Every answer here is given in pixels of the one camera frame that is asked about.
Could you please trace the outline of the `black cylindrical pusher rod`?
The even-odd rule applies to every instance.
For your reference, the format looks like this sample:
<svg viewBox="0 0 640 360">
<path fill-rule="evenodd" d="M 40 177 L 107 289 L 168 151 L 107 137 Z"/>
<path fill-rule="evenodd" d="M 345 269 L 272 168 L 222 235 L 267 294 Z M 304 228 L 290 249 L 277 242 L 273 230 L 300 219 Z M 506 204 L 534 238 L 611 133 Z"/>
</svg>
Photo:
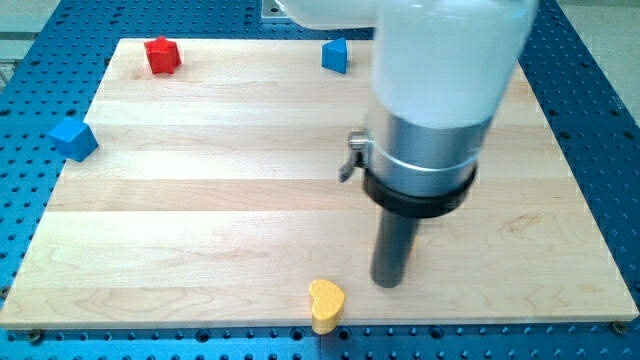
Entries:
<svg viewBox="0 0 640 360">
<path fill-rule="evenodd" d="M 380 219 L 370 276 L 380 287 L 394 288 L 404 277 L 419 220 L 384 210 Z"/>
</svg>

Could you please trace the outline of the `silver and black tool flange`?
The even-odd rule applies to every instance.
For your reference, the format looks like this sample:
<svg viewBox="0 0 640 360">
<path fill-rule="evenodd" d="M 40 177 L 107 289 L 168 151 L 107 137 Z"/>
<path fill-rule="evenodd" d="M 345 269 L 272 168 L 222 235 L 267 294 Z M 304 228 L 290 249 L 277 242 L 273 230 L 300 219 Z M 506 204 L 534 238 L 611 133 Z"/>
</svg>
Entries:
<svg viewBox="0 0 640 360">
<path fill-rule="evenodd" d="M 491 120 L 437 127 L 411 122 L 372 102 L 365 128 L 349 135 L 339 169 L 347 181 L 364 170 L 363 191 L 386 212 L 410 219 L 445 215 L 461 205 L 474 182 Z"/>
</svg>

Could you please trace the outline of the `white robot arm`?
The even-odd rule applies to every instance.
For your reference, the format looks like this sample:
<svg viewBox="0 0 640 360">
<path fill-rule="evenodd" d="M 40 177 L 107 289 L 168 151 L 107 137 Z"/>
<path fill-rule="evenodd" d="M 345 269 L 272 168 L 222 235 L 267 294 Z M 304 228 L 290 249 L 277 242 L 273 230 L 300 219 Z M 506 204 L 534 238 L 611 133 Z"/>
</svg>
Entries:
<svg viewBox="0 0 640 360">
<path fill-rule="evenodd" d="M 372 28 L 371 98 L 340 168 L 382 208 L 372 280 L 398 286 L 419 222 L 456 209 L 531 31 L 535 0 L 282 0 L 316 30 Z"/>
</svg>

